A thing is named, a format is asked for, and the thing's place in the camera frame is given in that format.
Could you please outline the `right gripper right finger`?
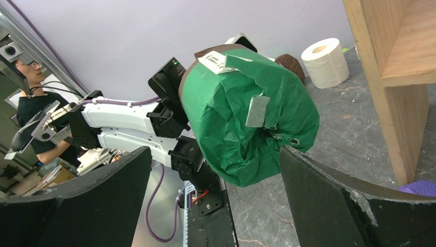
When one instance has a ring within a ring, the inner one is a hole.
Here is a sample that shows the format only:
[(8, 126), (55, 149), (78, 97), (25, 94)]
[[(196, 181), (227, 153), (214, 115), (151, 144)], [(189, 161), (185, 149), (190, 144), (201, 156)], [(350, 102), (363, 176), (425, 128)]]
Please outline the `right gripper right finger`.
[(435, 198), (360, 180), (290, 146), (279, 162), (301, 246), (435, 246)]

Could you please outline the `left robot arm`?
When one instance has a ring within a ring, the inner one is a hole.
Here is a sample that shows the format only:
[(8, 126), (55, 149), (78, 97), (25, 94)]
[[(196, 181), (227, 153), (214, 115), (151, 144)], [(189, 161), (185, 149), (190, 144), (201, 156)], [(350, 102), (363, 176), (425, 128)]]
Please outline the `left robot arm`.
[(178, 96), (185, 68), (171, 58), (148, 81), (158, 95), (152, 101), (121, 101), (94, 91), (67, 114), (74, 142), (86, 149), (131, 152), (147, 146), (152, 159), (178, 172), (197, 190), (208, 190), (217, 176), (194, 138)]

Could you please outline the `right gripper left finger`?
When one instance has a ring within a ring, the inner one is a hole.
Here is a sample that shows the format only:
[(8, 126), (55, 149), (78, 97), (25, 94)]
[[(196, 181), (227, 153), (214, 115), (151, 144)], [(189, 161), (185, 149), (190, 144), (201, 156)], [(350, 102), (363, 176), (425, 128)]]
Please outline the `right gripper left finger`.
[(131, 246), (149, 147), (37, 195), (1, 199), (1, 246)]

